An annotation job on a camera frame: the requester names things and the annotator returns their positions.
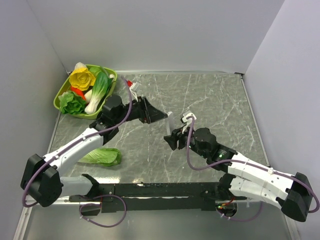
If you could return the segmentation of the white remote control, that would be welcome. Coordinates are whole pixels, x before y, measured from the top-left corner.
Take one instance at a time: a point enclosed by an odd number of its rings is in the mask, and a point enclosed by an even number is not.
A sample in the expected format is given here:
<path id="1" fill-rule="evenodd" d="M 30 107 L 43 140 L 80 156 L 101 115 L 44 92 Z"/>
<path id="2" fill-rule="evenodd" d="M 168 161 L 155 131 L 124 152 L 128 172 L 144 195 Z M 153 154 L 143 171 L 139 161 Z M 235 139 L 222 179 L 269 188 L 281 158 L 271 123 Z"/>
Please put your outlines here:
<path id="1" fill-rule="evenodd" d="M 169 111 L 167 113 L 167 118 L 165 120 L 165 125 L 166 125 L 167 135 L 170 136 L 172 134 L 172 131 L 175 129 L 174 114 L 173 114 L 172 111 Z"/>

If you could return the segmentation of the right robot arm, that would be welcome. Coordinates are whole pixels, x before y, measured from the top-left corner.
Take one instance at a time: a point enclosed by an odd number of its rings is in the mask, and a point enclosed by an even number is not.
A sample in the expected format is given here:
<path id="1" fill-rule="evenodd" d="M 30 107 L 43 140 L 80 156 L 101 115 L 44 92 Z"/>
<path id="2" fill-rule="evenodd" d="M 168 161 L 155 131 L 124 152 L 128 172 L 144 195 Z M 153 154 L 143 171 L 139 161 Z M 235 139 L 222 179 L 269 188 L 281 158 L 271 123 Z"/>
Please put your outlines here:
<path id="1" fill-rule="evenodd" d="M 163 138 L 172 150 L 187 148 L 206 159 L 206 163 L 224 175 L 218 193 L 223 199 L 246 197 L 279 208 L 287 217 L 305 222 L 311 212 L 312 188 L 303 173 L 292 175 L 257 163 L 217 142 L 206 127 L 189 134 L 175 129 Z"/>

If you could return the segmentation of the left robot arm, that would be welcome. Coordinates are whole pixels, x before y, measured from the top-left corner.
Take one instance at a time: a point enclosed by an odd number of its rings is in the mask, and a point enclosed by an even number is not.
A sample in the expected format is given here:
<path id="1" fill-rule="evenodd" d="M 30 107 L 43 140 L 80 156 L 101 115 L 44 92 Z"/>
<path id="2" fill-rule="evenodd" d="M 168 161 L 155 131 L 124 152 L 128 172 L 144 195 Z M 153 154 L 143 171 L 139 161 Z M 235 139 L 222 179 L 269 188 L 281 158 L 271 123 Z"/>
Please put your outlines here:
<path id="1" fill-rule="evenodd" d="M 48 207 L 58 198 L 66 196 L 79 195 L 87 201 L 95 200 L 100 194 L 100 184 L 92 176 L 63 177 L 63 174 L 85 155 L 109 142 L 123 123 L 139 120 L 143 124 L 151 124 L 167 117 L 144 96 L 130 100 L 126 105 L 119 95 L 110 96 L 96 120 L 78 137 L 44 156 L 34 154 L 29 157 L 20 184 L 24 190 L 23 206 L 29 207 L 27 196 L 42 207 Z"/>

